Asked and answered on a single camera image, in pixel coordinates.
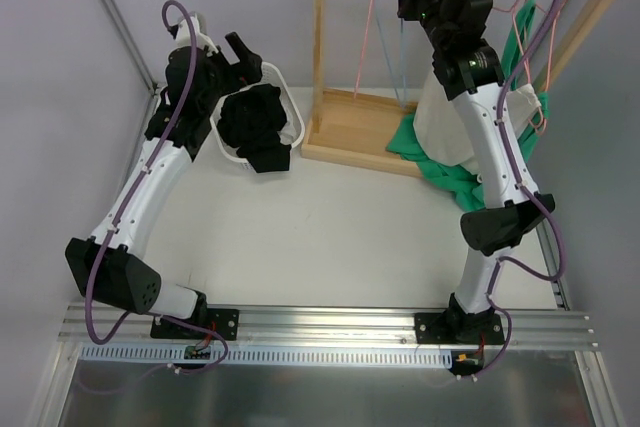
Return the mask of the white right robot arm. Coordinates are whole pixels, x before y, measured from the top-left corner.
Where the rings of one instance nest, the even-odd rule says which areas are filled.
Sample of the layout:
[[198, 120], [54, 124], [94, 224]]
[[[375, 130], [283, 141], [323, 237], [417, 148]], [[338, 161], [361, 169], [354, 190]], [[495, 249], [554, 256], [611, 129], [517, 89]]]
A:
[[430, 320], [415, 317], [421, 344], [502, 344], [490, 303], [498, 267], [555, 207], [527, 171], [504, 109], [504, 74], [483, 37], [492, 7], [493, 0], [398, 0], [399, 18], [419, 22], [434, 49], [434, 73], [469, 135], [485, 203], [461, 217], [468, 254], [448, 307]]

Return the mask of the black tank top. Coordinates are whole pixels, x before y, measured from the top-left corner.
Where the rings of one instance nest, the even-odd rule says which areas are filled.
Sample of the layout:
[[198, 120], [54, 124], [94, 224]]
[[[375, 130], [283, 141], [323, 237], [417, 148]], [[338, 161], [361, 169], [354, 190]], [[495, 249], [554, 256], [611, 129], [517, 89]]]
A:
[[287, 115], [280, 101], [281, 89], [260, 84], [229, 95], [216, 123], [221, 139], [249, 161], [256, 173], [286, 172], [291, 147], [281, 142]]

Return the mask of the cream tank top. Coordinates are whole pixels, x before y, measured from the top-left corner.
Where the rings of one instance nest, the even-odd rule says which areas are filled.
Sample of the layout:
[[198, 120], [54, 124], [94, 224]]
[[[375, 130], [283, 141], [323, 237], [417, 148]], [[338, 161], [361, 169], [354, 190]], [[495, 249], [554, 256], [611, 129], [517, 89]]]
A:
[[[525, 160], [528, 160], [546, 129], [548, 95], [536, 93], [529, 84], [506, 96], [506, 111]], [[446, 167], [460, 167], [473, 179], [479, 174], [471, 141], [443, 87], [430, 72], [422, 88], [413, 121], [417, 141], [426, 156]]]

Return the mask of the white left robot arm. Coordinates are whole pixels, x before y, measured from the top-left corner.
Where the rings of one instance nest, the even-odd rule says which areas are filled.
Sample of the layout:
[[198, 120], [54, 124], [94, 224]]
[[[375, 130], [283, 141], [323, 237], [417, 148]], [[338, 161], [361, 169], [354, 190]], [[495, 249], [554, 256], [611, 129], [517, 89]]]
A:
[[261, 57], [237, 33], [225, 39], [238, 58], [235, 63], [205, 39], [195, 53], [187, 44], [170, 53], [167, 85], [147, 124], [136, 167], [89, 238], [73, 238], [65, 250], [87, 303], [173, 317], [173, 325], [187, 338], [207, 329], [204, 295], [163, 280], [143, 257], [169, 194], [212, 130], [211, 116], [219, 99], [262, 78]]

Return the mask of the blue wire hanger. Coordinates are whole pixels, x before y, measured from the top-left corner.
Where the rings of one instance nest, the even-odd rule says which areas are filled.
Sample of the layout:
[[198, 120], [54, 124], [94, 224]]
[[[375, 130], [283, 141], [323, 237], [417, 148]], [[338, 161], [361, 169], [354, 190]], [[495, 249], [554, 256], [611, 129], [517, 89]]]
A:
[[374, 0], [374, 23], [387, 80], [402, 110], [409, 107], [405, 22], [396, 15], [398, 0]]

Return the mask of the pink wire hanger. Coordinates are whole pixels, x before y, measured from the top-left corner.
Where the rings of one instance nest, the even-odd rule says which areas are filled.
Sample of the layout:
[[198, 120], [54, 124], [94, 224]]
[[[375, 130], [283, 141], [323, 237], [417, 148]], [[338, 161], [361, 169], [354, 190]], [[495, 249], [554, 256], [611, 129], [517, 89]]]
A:
[[370, 29], [371, 19], [373, 15], [374, 3], [375, 3], [375, 0], [368, 0], [367, 16], [366, 16], [366, 22], [365, 22], [365, 27], [363, 32], [361, 49], [360, 49], [356, 80], [355, 80], [355, 85], [353, 90], [354, 100], [357, 98], [359, 89], [360, 89], [362, 71], [363, 71], [364, 62], [366, 59], [366, 52], [367, 52], [368, 41], [369, 41], [369, 29]]

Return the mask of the white tank top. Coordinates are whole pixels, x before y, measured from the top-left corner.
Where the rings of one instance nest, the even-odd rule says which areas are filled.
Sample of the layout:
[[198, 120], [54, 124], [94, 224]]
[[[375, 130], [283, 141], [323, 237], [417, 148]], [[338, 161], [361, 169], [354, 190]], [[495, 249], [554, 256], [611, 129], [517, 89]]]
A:
[[299, 136], [294, 124], [287, 122], [278, 132], [280, 143], [293, 147]]

